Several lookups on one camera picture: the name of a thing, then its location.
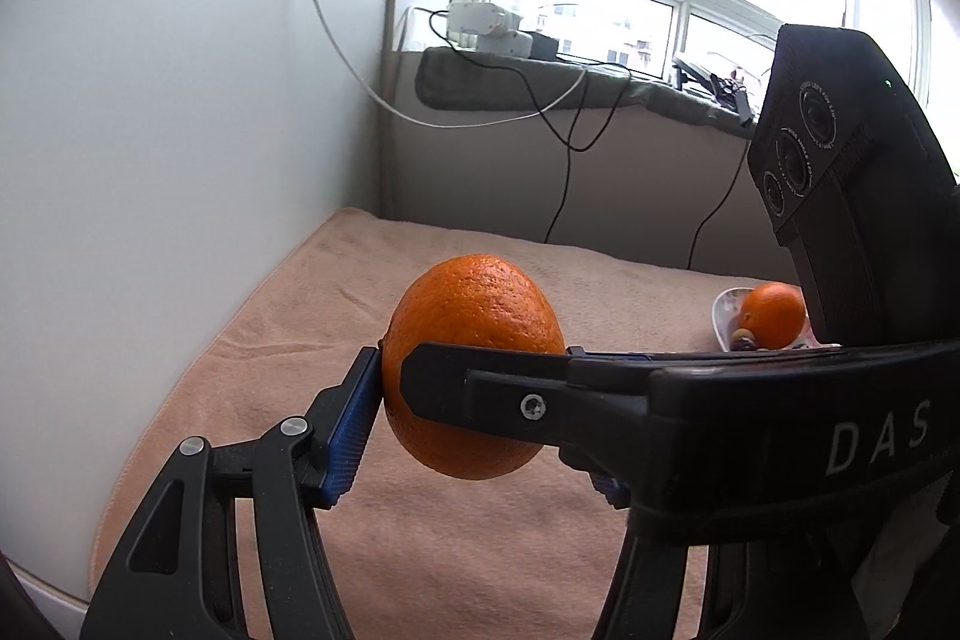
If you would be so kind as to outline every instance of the metal screw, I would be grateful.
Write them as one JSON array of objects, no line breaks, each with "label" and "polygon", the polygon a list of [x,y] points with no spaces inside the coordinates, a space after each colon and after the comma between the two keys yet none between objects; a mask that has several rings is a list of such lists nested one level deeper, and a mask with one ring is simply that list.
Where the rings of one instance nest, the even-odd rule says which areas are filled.
[{"label": "metal screw", "polygon": [[539,421],[546,415],[546,402],[538,393],[528,393],[520,402],[520,413],[528,421]]},{"label": "metal screw", "polygon": [[203,439],[200,437],[187,437],[181,442],[181,453],[184,456],[196,456],[203,450]]},{"label": "metal screw", "polygon": [[307,423],[302,418],[287,418],[280,424],[280,431],[287,437],[296,437],[297,434],[303,434],[306,427]]}]

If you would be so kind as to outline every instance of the small orange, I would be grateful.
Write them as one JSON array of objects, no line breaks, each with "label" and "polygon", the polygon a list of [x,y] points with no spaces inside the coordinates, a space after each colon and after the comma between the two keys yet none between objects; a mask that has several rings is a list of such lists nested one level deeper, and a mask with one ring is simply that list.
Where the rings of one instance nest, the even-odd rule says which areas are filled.
[{"label": "small orange", "polygon": [[520,469],[541,445],[448,426],[414,415],[400,395],[400,365],[422,342],[563,353],[560,323],[539,287],[512,263],[459,256],[421,275],[397,304],[382,341],[383,405],[417,461],[462,480]]},{"label": "small orange", "polygon": [[752,332],[757,347],[786,348],[800,336],[806,320],[803,293],[786,283],[764,283],[743,297],[739,326]]}]

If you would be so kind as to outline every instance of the black cable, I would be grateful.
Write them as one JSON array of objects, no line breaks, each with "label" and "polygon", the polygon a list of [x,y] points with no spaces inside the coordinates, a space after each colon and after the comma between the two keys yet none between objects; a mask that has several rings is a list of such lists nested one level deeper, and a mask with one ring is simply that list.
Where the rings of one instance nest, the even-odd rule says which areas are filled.
[{"label": "black cable", "polygon": [[700,232],[702,231],[702,229],[704,228],[704,226],[707,225],[707,222],[708,222],[714,215],[716,215],[718,212],[720,212],[720,208],[723,207],[723,205],[727,203],[727,199],[729,199],[729,198],[730,198],[730,194],[733,193],[733,186],[736,185],[736,180],[737,180],[737,178],[740,176],[740,170],[743,168],[743,162],[747,160],[747,150],[749,150],[749,149],[750,149],[750,140],[747,139],[747,143],[746,143],[745,145],[743,145],[743,154],[740,156],[740,163],[736,165],[736,172],[733,172],[733,180],[731,180],[731,182],[730,182],[730,187],[727,189],[726,194],[723,194],[723,199],[720,199],[720,203],[717,204],[717,206],[713,208],[712,213],[710,213],[709,215],[707,215],[707,216],[701,221],[700,225],[697,226],[697,231],[696,231],[696,233],[693,235],[693,242],[690,242],[690,255],[689,255],[688,258],[686,259],[686,268],[688,268],[688,271],[689,271],[690,266],[693,266],[693,251],[694,251],[694,250],[696,249],[696,247],[697,247],[697,239],[700,237]]},{"label": "black cable", "polygon": [[582,55],[571,55],[568,52],[558,52],[557,60],[560,63],[570,63],[574,66],[583,66],[584,63],[589,63],[592,66],[612,66],[613,68],[625,68],[630,74],[635,77],[640,78],[642,82],[656,82],[659,85],[666,85],[668,87],[673,87],[673,85],[667,82],[664,78],[656,76],[655,74],[646,73],[646,71],[640,71],[637,68],[630,68],[629,66],[624,66],[622,63],[613,63],[611,61],[598,61],[595,58],[584,58]]},{"label": "black cable", "polygon": [[576,115],[573,116],[573,121],[570,124],[568,135],[566,135],[566,139],[564,139],[563,135],[560,135],[560,132],[554,128],[553,124],[551,124],[550,119],[544,113],[544,110],[541,108],[541,105],[539,105],[539,101],[536,100],[536,94],[534,93],[533,87],[530,85],[530,81],[527,79],[526,74],[522,73],[522,71],[520,71],[519,68],[513,68],[512,66],[496,66],[493,64],[486,64],[486,63],[482,63],[480,61],[474,60],[473,58],[470,58],[467,54],[462,52],[462,50],[459,50],[457,49],[457,47],[454,47],[453,42],[451,42],[450,39],[448,39],[448,37],[443,36],[443,34],[440,33],[440,31],[438,31],[437,28],[435,28],[435,26],[433,25],[433,19],[440,15],[446,15],[446,14],[447,13],[442,9],[437,10],[435,12],[431,12],[430,17],[427,20],[427,24],[430,26],[430,30],[433,31],[438,38],[442,39],[443,42],[446,42],[446,45],[450,47],[450,49],[452,49],[453,52],[456,52],[457,55],[459,55],[459,57],[464,58],[464,60],[466,60],[467,63],[472,63],[474,64],[474,66],[479,66],[480,68],[493,68],[494,70],[498,70],[498,71],[512,71],[513,73],[520,76],[520,79],[523,80],[523,84],[525,85],[527,92],[530,95],[530,100],[531,102],[533,102],[534,108],[536,109],[536,114],[541,116],[541,118],[546,123],[547,128],[549,128],[551,133],[553,133],[553,135],[558,140],[560,140],[560,143],[563,145],[563,147],[566,150],[566,173],[565,173],[565,178],[563,178],[563,196],[560,198],[560,206],[557,208],[557,212],[553,215],[553,220],[550,221],[550,227],[547,229],[546,236],[544,237],[544,244],[547,244],[547,242],[549,242],[550,235],[553,233],[554,227],[557,225],[557,220],[560,218],[560,213],[563,213],[563,207],[565,207],[566,205],[566,196],[568,196],[569,190],[570,190],[570,173],[572,172],[572,169],[573,169],[573,153],[587,152],[587,150],[589,150],[590,148],[593,148],[593,145],[596,145],[599,142],[600,138],[604,135],[608,127],[610,127],[611,121],[613,121],[613,115],[616,114],[616,110],[619,108],[621,100],[623,100],[624,95],[626,95],[627,88],[630,87],[630,84],[632,83],[632,78],[634,78],[634,73],[629,67],[624,66],[623,64],[603,63],[601,61],[596,62],[601,64],[602,66],[612,66],[613,68],[622,68],[627,73],[627,79],[623,83],[623,87],[620,89],[620,92],[618,92],[618,94],[616,95],[616,99],[613,100],[613,106],[611,106],[610,112],[607,114],[607,119],[606,121],[604,121],[604,124],[601,126],[600,130],[597,131],[596,135],[593,137],[592,140],[590,140],[590,142],[587,145],[584,145],[582,148],[578,148],[577,146],[573,145],[573,132],[577,126],[577,121],[579,121],[580,119],[580,114],[584,110],[584,105],[586,105],[587,103],[587,81],[589,81],[589,72],[584,74],[584,92],[580,97],[580,105],[577,107]]},{"label": "black cable", "polygon": [[560,213],[563,212],[563,207],[566,206],[566,195],[570,191],[570,173],[573,171],[573,129],[577,127],[580,113],[584,111],[584,105],[587,103],[587,90],[589,90],[589,74],[584,75],[584,95],[580,96],[580,106],[577,107],[577,114],[573,116],[570,130],[566,134],[566,173],[563,177],[563,196],[560,196],[560,206],[557,208],[557,212],[553,214],[553,220],[550,221],[550,228],[546,230],[544,244],[550,242],[550,235],[553,234],[553,228],[557,225],[557,220],[560,219]]},{"label": "black cable", "polygon": [[481,61],[477,61],[477,60],[474,60],[472,57],[469,57],[466,53],[462,52],[462,50],[457,49],[457,47],[454,47],[453,42],[451,42],[450,39],[443,36],[443,34],[440,33],[440,31],[438,31],[437,28],[435,28],[435,26],[433,25],[433,19],[435,17],[437,17],[438,15],[445,15],[445,14],[447,13],[443,11],[443,9],[439,9],[436,12],[430,13],[430,17],[427,19],[427,24],[430,26],[430,30],[433,31],[435,34],[437,34],[437,36],[440,37],[440,39],[443,39],[446,42],[446,45],[450,49],[452,49],[453,52],[456,52],[457,55],[459,55],[459,57],[463,58],[464,61],[467,61],[467,63],[472,63],[474,64],[474,66],[479,66],[480,68],[492,68],[495,71],[512,71],[513,73],[520,76],[520,79],[523,80],[523,84],[525,85],[528,94],[530,94],[530,100],[531,102],[533,102],[534,109],[536,109],[536,114],[541,116],[541,119],[543,119],[544,122],[546,123],[546,127],[550,129],[550,133],[557,138],[560,144],[566,145],[566,141],[563,139],[563,134],[560,134],[560,131],[558,131],[553,127],[553,124],[552,122],[550,122],[550,119],[546,116],[546,114],[544,114],[544,110],[541,108],[539,101],[536,100],[536,94],[534,93],[534,89],[531,87],[530,80],[527,79],[526,74],[522,73],[522,71],[520,71],[519,68],[514,68],[512,66],[496,66],[489,63],[482,63]]}]

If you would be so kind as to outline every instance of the camera lens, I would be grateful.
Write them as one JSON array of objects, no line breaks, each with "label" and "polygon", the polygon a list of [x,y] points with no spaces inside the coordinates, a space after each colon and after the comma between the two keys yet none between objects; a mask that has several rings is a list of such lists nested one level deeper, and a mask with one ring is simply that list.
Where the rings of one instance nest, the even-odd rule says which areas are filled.
[{"label": "camera lens", "polygon": [[779,182],[776,181],[776,177],[771,175],[770,172],[763,175],[763,192],[766,194],[770,209],[779,218],[784,213],[784,191],[779,186]]},{"label": "camera lens", "polygon": [[776,140],[776,156],[787,185],[795,194],[803,194],[810,185],[810,169],[806,165],[806,153],[800,142],[785,128]]},{"label": "camera lens", "polygon": [[812,83],[805,83],[800,89],[800,116],[818,145],[822,148],[832,145],[837,133],[833,107],[820,88]]}]

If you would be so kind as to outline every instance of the blue gripper pad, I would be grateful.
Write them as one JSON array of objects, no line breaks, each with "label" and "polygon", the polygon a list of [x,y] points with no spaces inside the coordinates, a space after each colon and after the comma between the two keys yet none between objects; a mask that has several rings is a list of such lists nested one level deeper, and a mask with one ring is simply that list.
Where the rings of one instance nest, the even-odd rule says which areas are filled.
[{"label": "blue gripper pad", "polygon": [[382,399],[380,351],[364,348],[344,381],[320,391],[310,405],[306,418],[314,427],[315,451],[326,455],[319,492],[325,509],[353,487]]},{"label": "blue gripper pad", "polygon": [[630,506],[630,489],[623,485],[616,477],[609,475],[600,475],[597,472],[590,473],[590,482],[593,487],[607,498],[608,504],[611,504],[618,510]]}]

